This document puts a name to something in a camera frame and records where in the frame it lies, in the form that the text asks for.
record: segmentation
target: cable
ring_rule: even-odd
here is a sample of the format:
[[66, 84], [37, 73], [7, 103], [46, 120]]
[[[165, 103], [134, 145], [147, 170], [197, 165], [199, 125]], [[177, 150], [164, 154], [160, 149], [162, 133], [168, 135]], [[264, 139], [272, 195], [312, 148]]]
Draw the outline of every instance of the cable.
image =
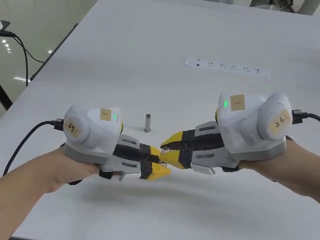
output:
[[292, 110], [292, 124], [302, 124], [304, 119], [315, 119], [320, 122], [320, 116], [313, 114], [313, 113], [307, 113], [302, 112], [300, 109], [298, 110]]
[[[20, 43], [15, 37], [13, 37], [13, 39], [22, 47], [21, 43]], [[36, 62], [42, 63], [42, 64], [45, 63], [44, 61], [40, 61], [40, 60], [34, 58], [34, 56], [32, 56], [32, 54], [31, 54], [27, 49], [25, 49], [25, 50], [26, 50], [26, 52], [29, 54], [29, 56], [30, 56], [33, 60], [35, 60]]]
[[29, 82], [29, 66], [28, 66], [28, 56], [27, 56], [27, 50], [26, 47], [24, 45], [24, 43], [22, 42], [21, 38], [19, 36], [17, 36], [16, 34], [13, 33], [12, 36], [13, 39], [17, 38], [20, 41], [20, 45], [23, 49], [23, 53], [24, 53], [24, 60], [25, 60], [25, 87], [28, 87], [28, 82]]
[[10, 160], [8, 161], [8, 163], [5, 166], [4, 172], [2, 176], [7, 175], [9, 168], [12, 164], [12, 162], [14, 161], [14, 159], [16, 158], [18, 152], [20, 151], [20, 149], [22, 148], [22, 146], [26, 143], [26, 141], [28, 140], [28, 138], [41, 126], [43, 125], [52, 125], [55, 126], [56, 125], [56, 121], [43, 121], [41, 123], [39, 123], [38, 125], [36, 125], [34, 128], [31, 129], [31, 131], [24, 137], [24, 139], [20, 142], [20, 144], [18, 145], [18, 147], [16, 148], [16, 150], [14, 151], [12, 157], [10, 158]]
[[286, 13], [291, 13], [291, 14], [296, 14], [297, 12], [293, 9], [294, 3], [292, 0], [288, 0], [288, 4], [285, 6], [284, 11]]
[[315, 119], [320, 122], [320, 116], [313, 114], [313, 113], [303, 113], [302, 114], [302, 119], [307, 119], [307, 118]]
[[28, 56], [27, 56], [28, 51], [27, 51], [24, 43], [22, 42], [22, 40], [19, 36], [17, 36], [15, 33], [11, 32], [11, 31], [0, 30], [0, 37], [13, 38], [22, 47], [23, 53], [24, 53], [24, 59], [25, 59], [25, 86], [28, 87], [28, 83], [29, 83], [29, 66], [28, 66]]

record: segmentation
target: power strip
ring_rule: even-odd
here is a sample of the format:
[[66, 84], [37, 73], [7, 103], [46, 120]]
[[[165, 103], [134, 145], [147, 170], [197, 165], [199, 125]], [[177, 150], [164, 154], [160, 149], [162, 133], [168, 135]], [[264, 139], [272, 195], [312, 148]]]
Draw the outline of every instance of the power strip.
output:
[[267, 69], [261, 67], [232, 64], [223, 61], [212, 61], [196, 57], [187, 57], [185, 60], [185, 65], [189, 68], [211, 69], [214, 71], [222, 71], [226, 73], [241, 74], [265, 79], [270, 78], [270, 73]]

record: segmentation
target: wrist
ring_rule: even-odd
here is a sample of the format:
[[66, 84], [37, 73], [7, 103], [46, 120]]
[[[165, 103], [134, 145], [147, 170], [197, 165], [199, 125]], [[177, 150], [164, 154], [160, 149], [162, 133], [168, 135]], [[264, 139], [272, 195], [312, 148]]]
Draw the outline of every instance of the wrist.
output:
[[37, 185], [48, 192], [55, 184], [55, 168], [41, 156], [28, 162]]
[[[287, 144], [287, 148], [286, 148], [285, 152], [283, 152], [279, 156], [276, 156], [272, 159], [278, 159], [279, 157], [283, 156], [288, 151], [288, 148], [291, 148], [295, 143], [292, 140], [292, 138], [286, 136], [286, 144]], [[242, 160], [239, 162], [238, 167], [240, 169], [250, 169], [250, 170], [255, 170], [258, 172], [258, 171], [262, 170], [261, 168], [265, 168], [265, 167], [268, 167], [268, 165], [270, 165], [270, 164], [274, 164], [274, 161], [272, 161], [272, 159], [254, 160], [254, 161]]]

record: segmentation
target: hand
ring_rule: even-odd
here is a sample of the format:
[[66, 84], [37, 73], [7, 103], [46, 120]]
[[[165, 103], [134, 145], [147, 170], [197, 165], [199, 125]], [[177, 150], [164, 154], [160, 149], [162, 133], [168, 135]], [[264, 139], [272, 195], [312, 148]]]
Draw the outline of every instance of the hand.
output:
[[251, 169], [293, 192], [320, 203], [320, 157], [291, 140], [287, 150], [270, 160], [241, 161], [239, 168]]
[[31, 162], [39, 174], [48, 180], [48, 193], [57, 191], [64, 184], [78, 181], [99, 173], [99, 167], [93, 164], [72, 160], [64, 154], [64, 148], [41, 155]]

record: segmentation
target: white table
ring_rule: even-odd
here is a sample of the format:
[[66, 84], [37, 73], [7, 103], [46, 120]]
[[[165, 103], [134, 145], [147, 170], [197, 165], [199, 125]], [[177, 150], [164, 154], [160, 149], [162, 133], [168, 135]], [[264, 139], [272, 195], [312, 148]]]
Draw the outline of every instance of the white table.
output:
[[[320, 19], [195, 0], [100, 0], [0, 121], [0, 170], [37, 123], [73, 103], [119, 106], [124, 133], [159, 146], [213, 120], [220, 92], [284, 92], [294, 108], [320, 113]], [[270, 71], [271, 78], [188, 68], [199, 56]], [[142, 131], [145, 114], [152, 132]], [[320, 154], [320, 125], [291, 137]], [[46, 126], [12, 168], [64, 142]], [[320, 206], [257, 173], [213, 177], [173, 169], [154, 182], [91, 177], [45, 195], [16, 231], [36, 240], [317, 240]]]

